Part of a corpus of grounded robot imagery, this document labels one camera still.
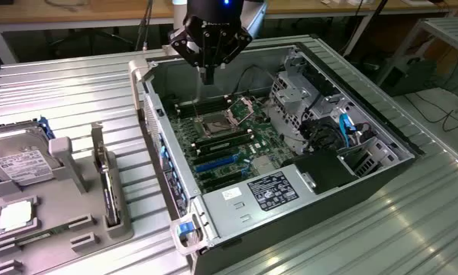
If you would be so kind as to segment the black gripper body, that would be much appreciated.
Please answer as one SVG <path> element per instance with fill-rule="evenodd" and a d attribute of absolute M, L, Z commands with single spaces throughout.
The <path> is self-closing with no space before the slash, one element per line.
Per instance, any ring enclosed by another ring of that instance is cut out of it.
<path fill-rule="evenodd" d="M 206 23 L 208 37 L 210 31 L 236 29 L 242 27 L 242 1 L 188 1 L 186 19 L 201 19 Z"/>

